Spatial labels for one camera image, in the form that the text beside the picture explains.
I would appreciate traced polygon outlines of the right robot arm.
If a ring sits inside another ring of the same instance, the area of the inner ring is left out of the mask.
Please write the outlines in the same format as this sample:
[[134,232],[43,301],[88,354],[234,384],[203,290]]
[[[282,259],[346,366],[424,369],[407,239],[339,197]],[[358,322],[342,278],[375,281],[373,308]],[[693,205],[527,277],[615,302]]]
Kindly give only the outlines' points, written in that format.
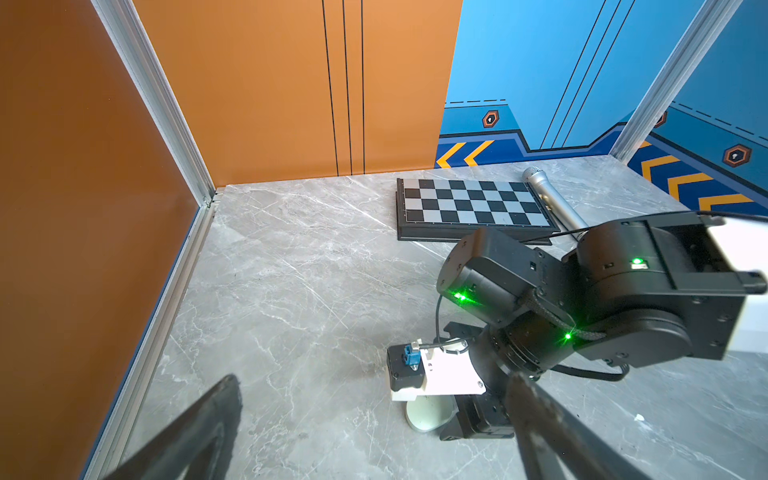
[[448,255],[436,287],[482,321],[468,355],[485,386],[460,395],[444,441],[510,438],[509,378],[564,371],[579,354],[605,381],[683,357],[723,358],[739,318],[767,314],[767,256],[747,235],[763,217],[670,212],[588,228],[562,258],[482,228]]

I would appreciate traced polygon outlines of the silver microphone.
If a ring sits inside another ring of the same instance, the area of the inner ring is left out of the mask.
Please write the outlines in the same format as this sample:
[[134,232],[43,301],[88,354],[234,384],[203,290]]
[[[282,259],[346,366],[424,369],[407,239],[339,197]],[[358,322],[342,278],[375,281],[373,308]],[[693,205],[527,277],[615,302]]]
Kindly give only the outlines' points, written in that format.
[[527,168],[523,172],[523,181],[532,187],[575,240],[583,237],[588,224],[559,193],[543,170],[538,167]]

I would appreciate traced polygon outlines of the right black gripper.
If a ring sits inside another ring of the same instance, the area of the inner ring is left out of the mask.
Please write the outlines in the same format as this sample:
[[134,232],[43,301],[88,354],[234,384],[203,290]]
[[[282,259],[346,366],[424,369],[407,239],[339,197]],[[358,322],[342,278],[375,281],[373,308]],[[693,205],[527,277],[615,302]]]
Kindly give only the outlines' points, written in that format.
[[515,436],[504,407],[508,378],[522,370],[522,349],[509,328],[450,323],[444,330],[468,341],[472,367],[485,385],[482,394],[454,397],[457,413],[442,428],[442,441],[509,439]]

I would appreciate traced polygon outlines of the green earbud charging case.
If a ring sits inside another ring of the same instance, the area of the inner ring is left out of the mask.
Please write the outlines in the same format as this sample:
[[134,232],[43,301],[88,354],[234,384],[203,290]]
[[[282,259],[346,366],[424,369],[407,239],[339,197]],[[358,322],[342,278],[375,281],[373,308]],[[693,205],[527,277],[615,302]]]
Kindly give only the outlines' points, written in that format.
[[456,411],[452,396],[420,396],[406,403],[405,417],[413,430],[429,433],[447,425]]

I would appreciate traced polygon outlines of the black and silver chessboard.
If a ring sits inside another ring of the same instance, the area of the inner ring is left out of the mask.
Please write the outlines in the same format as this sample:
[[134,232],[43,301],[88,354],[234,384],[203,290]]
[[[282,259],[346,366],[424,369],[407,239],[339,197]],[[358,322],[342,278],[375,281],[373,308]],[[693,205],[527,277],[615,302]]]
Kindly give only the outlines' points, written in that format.
[[401,241],[455,242],[488,227],[518,241],[548,245],[559,231],[523,182],[399,178],[395,200]]

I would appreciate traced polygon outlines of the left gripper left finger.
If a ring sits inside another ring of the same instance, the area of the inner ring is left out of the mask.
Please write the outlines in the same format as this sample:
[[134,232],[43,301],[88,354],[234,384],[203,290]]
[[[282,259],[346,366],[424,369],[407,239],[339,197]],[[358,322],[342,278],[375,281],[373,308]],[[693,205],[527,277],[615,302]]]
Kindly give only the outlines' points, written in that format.
[[109,479],[223,479],[242,414],[238,378],[224,376]]

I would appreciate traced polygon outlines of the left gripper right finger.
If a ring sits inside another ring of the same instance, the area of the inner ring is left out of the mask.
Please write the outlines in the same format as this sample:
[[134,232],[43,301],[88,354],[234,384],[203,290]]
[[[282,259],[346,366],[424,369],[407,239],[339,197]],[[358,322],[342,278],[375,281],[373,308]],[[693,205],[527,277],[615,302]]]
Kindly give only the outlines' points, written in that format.
[[525,375],[509,378],[504,407],[529,479],[648,477]]

